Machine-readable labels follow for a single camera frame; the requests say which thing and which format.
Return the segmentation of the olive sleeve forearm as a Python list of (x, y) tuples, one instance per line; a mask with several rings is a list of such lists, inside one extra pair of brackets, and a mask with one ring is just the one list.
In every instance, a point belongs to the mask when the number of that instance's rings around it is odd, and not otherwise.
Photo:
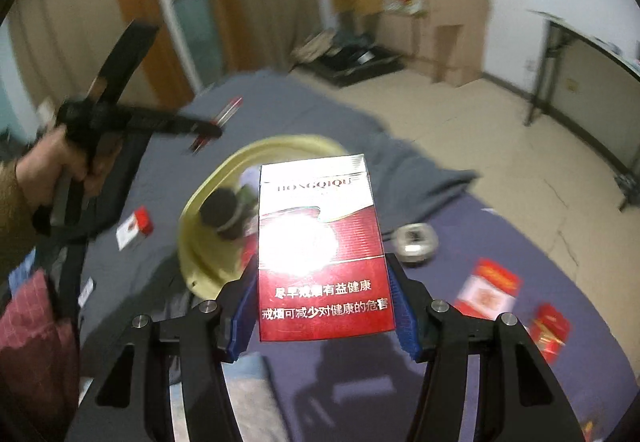
[(37, 241), (32, 224), (34, 209), (29, 206), (18, 177), (20, 162), (1, 165), (1, 278), (8, 277), (26, 257)]

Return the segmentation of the left hand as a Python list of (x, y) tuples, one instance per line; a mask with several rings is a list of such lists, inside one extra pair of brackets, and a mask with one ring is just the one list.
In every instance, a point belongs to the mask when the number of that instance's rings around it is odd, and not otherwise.
[(97, 155), (88, 165), (86, 153), (66, 139), (66, 128), (48, 132), (23, 158), (17, 161), (17, 185), (25, 197), (30, 212), (52, 205), (55, 186), (64, 172), (84, 185), (85, 194), (96, 197), (110, 174), (122, 150), (122, 140), (104, 154)]

